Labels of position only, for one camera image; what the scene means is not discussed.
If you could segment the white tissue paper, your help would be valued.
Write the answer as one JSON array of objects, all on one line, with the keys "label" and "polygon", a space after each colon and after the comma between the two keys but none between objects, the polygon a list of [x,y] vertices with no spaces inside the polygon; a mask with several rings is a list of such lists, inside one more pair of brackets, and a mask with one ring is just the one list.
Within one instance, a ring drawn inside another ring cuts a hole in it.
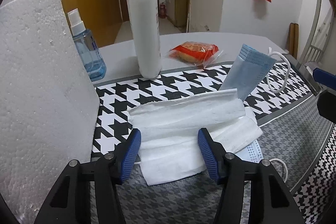
[{"label": "white tissue paper", "polygon": [[129,110],[129,123],[141,132],[140,167],[149,186],[205,170],[198,146],[201,128],[206,128],[214,141],[233,153],[263,133],[236,89],[146,103]]}]

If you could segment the metal bunk bed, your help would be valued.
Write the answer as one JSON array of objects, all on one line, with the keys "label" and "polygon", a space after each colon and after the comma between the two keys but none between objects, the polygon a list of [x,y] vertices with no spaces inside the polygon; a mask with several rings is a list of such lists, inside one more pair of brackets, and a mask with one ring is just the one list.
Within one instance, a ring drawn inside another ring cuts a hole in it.
[{"label": "metal bunk bed", "polygon": [[335,0],[317,0],[311,30],[299,63],[302,65],[308,62],[321,64],[329,43],[334,19]]}]

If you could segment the houndstooth table mat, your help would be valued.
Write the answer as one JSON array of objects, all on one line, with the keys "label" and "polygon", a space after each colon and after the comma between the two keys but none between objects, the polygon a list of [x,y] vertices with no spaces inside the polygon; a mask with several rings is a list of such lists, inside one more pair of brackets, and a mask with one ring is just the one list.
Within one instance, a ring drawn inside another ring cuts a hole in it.
[{"label": "houndstooth table mat", "polygon": [[270,162],[299,208],[318,223],[335,198],[335,124],[299,75],[276,63],[243,101],[221,90],[231,66],[100,84],[93,157],[142,141],[131,175],[117,188],[126,223],[213,223],[222,186],[199,129],[237,159]]}]

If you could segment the white styrofoam box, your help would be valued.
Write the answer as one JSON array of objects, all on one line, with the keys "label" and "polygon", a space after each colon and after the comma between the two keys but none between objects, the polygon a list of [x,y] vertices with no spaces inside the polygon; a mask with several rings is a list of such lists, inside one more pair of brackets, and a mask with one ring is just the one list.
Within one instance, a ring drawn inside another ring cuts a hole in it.
[{"label": "white styrofoam box", "polygon": [[18,222],[34,222],[70,160],[90,160],[98,107],[62,0],[4,5],[1,195]]}]

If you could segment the red snack packet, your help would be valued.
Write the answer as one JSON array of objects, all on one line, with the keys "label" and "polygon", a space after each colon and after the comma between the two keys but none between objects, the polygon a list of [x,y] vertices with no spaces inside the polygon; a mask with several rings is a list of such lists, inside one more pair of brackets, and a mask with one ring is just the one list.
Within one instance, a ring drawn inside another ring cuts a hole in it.
[{"label": "red snack packet", "polygon": [[215,44],[184,42],[169,50],[167,57],[206,68],[213,64],[222,53],[223,51]]}]

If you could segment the blue spray bottle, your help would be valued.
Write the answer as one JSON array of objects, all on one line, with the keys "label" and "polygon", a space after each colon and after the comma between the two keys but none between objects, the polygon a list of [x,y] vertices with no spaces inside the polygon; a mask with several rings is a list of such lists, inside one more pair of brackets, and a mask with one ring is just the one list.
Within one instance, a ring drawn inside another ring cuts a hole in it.
[{"label": "blue spray bottle", "polygon": [[85,27],[78,9],[68,12],[73,41],[92,82],[101,80],[106,74],[106,65],[100,54],[92,31]]}]

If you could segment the red fire extinguisher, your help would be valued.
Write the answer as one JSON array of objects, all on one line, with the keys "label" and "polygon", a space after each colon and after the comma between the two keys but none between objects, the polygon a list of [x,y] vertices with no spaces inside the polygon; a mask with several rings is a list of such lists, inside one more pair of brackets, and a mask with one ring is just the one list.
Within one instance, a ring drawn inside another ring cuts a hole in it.
[{"label": "red fire extinguisher", "polygon": [[159,5],[159,17],[162,18],[162,19],[166,18],[166,4],[165,4],[165,2],[162,2]]}]

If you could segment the white pump lotion bottle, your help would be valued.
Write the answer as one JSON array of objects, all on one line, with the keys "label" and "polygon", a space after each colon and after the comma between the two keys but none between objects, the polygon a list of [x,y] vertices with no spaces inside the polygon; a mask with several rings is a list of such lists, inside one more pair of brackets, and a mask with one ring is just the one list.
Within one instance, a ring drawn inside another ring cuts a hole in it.
[{"label": "white pump lotion bottle", "polygon": [[161,69],[158,0],[126,0],[139,72],[156,78]]}]

